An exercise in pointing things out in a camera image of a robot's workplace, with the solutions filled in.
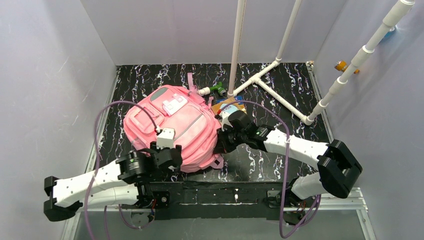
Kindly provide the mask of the orange Othello book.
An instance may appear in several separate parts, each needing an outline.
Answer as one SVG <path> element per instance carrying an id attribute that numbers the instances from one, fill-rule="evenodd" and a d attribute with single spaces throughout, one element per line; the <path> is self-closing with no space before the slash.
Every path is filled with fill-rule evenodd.
<path id="1" fill-rule="evenodd" d="M 227 102 L 221 101 L 218 102 L 214 105 L 211 106 L 211 110 L 213 111 L 213 113 L 215 115 L 218 114 L 219 110 L 221 110 L 221 113 L 226 113 L 226 114 L 232 114 L 238 110 L 247 113 L 247 110 L 244 106 L 244 104 L 242 103 L 232 103 L 232 104 L 228 104 Z"/>

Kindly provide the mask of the blue storey house book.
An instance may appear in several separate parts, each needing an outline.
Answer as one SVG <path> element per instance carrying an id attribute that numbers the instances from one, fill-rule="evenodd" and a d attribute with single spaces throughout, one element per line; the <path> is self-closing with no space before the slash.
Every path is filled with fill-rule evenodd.
<path id="1" fill-rule="evenodd" d="M 226 104 L 226 103 L 231 103 L 234 101 L 243 101 L 244 98 L 242 96 L 234 96 L 234 97 L 230 97 L 230 98 L 225 98 L 225 99 L 218 99 L 216 101 L 216 104 Z"/>

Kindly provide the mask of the pink student backpack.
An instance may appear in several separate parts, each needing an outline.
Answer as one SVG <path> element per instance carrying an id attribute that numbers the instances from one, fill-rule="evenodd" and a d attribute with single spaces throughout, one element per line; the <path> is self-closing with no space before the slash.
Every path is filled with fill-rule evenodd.
<path id="1" fill-rule="evenodd" d="M 192 74 L 187 78 L 189 88 L 163 85 L 133 106 L 123 119 L 124 132 L 134 148 L 141 150 L 159 142 L 157 129 L 171 130 L 173 143 L 182 147 L 182 172 L 221 169 L 224 159 L 213 152 L 221 123 L 197 93 Z"/>

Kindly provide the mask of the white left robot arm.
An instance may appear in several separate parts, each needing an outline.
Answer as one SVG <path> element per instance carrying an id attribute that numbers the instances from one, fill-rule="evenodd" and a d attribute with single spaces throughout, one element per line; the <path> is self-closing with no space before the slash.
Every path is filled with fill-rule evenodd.
<path id="1" fill-rule="evenodd" d="M 109 164 L 82 175 L 60 179 L 48 176 L 44 191 L 48 200 L 43 213 L 51 222 L 68 220 L 91 207 L 131 205 L 148 208 L 159 198 L 151 183 L 163 172 L 179 169 L 182 146 L 133 150 Z"/>

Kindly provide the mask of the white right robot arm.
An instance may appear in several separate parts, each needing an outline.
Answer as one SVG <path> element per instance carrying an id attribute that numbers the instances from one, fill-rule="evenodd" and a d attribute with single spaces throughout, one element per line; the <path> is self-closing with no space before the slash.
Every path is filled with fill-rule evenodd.
<path id="1" fill-rule="evenodd" d="M 316 170 L 307 176 L 293 179 L 282 198 L 299 202 L 312 196 L 331 194 L 346 199 L 363 171 L 363 167 L 340 140 L 331 143 L 305 140 L 272 126 L 256 125 L 242 110 L 220 113 L 215 154 L 234 151 L 246 144 L 254 150 L 281 154 L 309 165 Z"/>

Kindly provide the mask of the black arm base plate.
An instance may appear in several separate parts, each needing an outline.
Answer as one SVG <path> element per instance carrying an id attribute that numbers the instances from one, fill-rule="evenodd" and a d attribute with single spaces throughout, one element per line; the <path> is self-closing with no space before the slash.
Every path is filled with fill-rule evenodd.
<path id="1" fill-rule="evenodd" d="M 280 206 L 266 198 L 282 182 L 153 182 L 157 220 L 264 218 L 278 220 Z"/>

